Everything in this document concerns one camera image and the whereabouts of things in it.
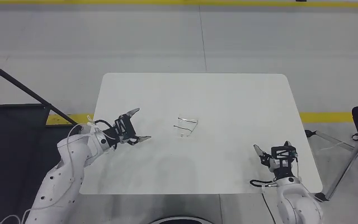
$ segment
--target tabletop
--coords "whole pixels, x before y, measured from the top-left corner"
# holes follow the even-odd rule
[[[253,145],[271,153],[287,140],[299,155],[303,184],[310,192],[322,190],[283,74],[105,74],[94,120],[111,123],[135,108],[137,135],[152,138],[99,157],[85,168],[80,193],[258,193],[249,181],[274,174],[261,165]]]

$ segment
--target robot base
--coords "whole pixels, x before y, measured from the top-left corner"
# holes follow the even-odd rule
[[[209,221],[201,218],[176,216],[170,218],[161,218],[160,220],[154,221],[150,224],[212,224]]]

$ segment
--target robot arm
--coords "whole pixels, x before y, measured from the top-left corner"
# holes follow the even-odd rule
[[[76,134],[57,144],[61,161],[44,178],[32,208],[28,210],[30,214],[27,224],[64,223],[79,194],[84,167],[93,163],[112,146],[116,148],[118,143],[135,145],[150,138],[136,136],[130,118],[138,110],[139,108],[119,116],[115,125],[107,130],[96,129],[89,134]],[[91,141],[96,149],[94,154],[87,145]]]
[[[264,183],[263,186],[277,187],[277,208],[284,224],[319,224],[322,223],[323,212],[316,200],[309,194],[301,181],[291,171],[291,163],[297,159],[296,148],[286,141],[284,146],[273,147],[269,155],[254,145],[261,164],[275,174],[273,181],[252,180]]]

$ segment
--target yellow tape line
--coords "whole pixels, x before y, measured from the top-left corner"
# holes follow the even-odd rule
[[[69,114],[77,123],[87,123],[87,115],[93,118],[93,114]],[[337,112],[337,113],[300,113],[302,123],[343,123],[353,122],[351,112]],[[47,125],[54,124],[70,124],[70,122],[63,119],[60,115],[50,114],[47,119]]]
[[[281,2],[236,0],[0,0],[0,4],[186,4],[211,6],[265,7],[358,7],[358,2]]]

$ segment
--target black panel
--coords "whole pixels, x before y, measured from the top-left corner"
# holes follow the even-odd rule
[[[0,221],[10,214],[22,218],[44,176],[60,161],[56,145],[73,125],[46,126],[48,115],[42,104],[0,105]]]
[[[17,211],[34,147],[48,114],[41,104],[0,106],[0,220]]]
[[[47,172],[58,164],[61,157],[57,150],[57,143],[66,138],[73,125],[48,125],[45,127],[38,147],[35,150],[29,166],[29,174],[26,177],[21,201],[17,214],[23,214],[32,207],[37,191]],[[76,128],[72,134],[78,134],[81,127]]]

